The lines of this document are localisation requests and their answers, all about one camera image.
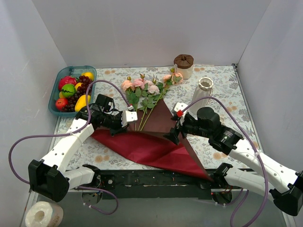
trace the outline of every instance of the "yellow lemon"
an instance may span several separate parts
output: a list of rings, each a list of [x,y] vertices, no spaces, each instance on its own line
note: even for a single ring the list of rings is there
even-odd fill
[[[60,93],[59,93],[59,98],[65,98],[62,94],[62,91],[60,91]]]
[[[79,82],[79,83],[77,83],[77,84],[75,85],[76,91],[78,90],[78,87],[81,87],[82,84],[83,84],[83,83]]]
[[[92,72],[84,72],[81,74],[81,76],[88,77],[91,80],[94,80],[94,74]]]

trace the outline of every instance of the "flower stem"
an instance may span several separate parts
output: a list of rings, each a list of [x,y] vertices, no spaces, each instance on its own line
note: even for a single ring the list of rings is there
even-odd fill
[[[161,92],[161,95],[160,95],[159,98],[157,99],[155,105],[154,105],[153,108],[151,109],[150,113],[147,115],[147,118],[145,119],[142,128],[140,129],[140,127],[139,127],[139,131],[142,131],[142,130],[143,130],[143,128],[144,128],[144,126],[145,126],[145,123],[147,122],[147,120],[148,120],[149,116],[151,115],[153,109],[155,108],[155,106],[156,106],[156,104],[158,103],[158,101],[159,101],[160,99],[163,98],[163,96],[164,96],[164,92],[162,91],[162,92]]]
[[[143,119],[144,119],[144,116],[145,116],[146,112],[147,112],[147,108],[144,108],[144,110],[143,110],[143,115],[142,115],[142,118],[141,118],[141,122],[140,122],[140,125],[139,125],[139,127],[138,127],[138,131],[139,131],[140,126],[141,126],[141,124],[142,124],[142,122],[143,122]]]
[[[134,104],[134,110],[136,111],[136,113],[137,113],[137,108],[138,108],[138,104],[137,105]]]

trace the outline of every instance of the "red apple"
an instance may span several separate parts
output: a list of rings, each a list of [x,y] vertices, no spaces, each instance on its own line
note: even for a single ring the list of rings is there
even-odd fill
[[[67,98],[59,98],[57,101],[56,101],[56,108],[58,110],[62,110],[63,107],[67,106],[68,105],[68,99]]]
[[[75,77],[69,78],[67,80],[68,84],[73,84],[74,86],[78,83]]]
[[[59,91],[61,91],[62,87],[66,84],[68,84],[68,79],[70,79],[71,76],[66,76],[66,77],[63,77],[60,81],[59,81],[59,85],[58,85],[58,89]]]

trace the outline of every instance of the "white ceramic vase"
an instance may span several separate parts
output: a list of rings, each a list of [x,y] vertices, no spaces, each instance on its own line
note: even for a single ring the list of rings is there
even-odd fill
[[[213,90],[213,85],[214,82],[209,78],[209,77],[202,77],[199,80],[199,84],[195,89],[192,102],[196,101],[199,98],[206,97],[206,96],[211,96],[212,95],[212,90]],[[190,111],[194,114],[197,114],[197,111],[205,107],[209,98],[203,99],[195,103],[193,106],[190,107]]]

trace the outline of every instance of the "white roll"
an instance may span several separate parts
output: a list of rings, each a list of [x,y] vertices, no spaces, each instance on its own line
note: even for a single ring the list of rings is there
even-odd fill
[[[63,218],[63,209],[53,203],[37,202],[25,217],[27,227],[57,227]]]

